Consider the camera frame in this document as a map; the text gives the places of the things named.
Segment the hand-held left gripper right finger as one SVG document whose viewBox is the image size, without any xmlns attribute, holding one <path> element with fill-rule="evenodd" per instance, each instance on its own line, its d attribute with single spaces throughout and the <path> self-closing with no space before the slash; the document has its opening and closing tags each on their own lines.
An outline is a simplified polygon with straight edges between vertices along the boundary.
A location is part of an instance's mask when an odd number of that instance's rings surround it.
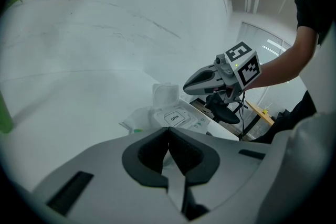
<svg viewBox="0 0 336 224">
<path fill-rule="evenodd" d="M 169 152 L 184 176 L 181 213 L 188 219 L 196 219 L 209 210 L 196 202 L 192 187 L 206 184 L 219 167 L 219 154 L 210 146 L 175 128 L 168 128 Z"/>
</svg>

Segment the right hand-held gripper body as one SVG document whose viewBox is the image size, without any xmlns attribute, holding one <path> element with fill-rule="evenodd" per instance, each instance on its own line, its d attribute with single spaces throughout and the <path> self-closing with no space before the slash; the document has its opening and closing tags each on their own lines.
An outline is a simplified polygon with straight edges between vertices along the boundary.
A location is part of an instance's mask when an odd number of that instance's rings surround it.
<svg viewBox="0 0 336 224">
<path fill-rule="evenodd" d="M 198 77 L 197 75 L 201 72 L 213 72 L 214 75 L 212 77 Z M 218 93 L 225 103 L 233 103 L 240 101 L 244 90 L 260 74 L 257 52 L 241 41 L 225 53 L 217 55 L 211 65 L 197 70 L 185 84 L 225 84 L 225 89 L 216 89 L 212 94 Z"/>
</svg>

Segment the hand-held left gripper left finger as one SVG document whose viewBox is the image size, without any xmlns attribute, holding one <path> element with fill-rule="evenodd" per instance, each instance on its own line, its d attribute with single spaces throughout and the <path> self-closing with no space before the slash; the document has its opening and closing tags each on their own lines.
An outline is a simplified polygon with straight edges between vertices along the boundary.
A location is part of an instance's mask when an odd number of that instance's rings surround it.
<svg viewBox="0 0 336 224">
<path fill-rule="evenodd" d="M 125 171 L 140 185 L 168 188 L 168 178 L 162 175 L 163 160 L 169 149 L 168 128 L 150 130 L 147 136 L 131 143 L 122 154 Z"/>
</svg>

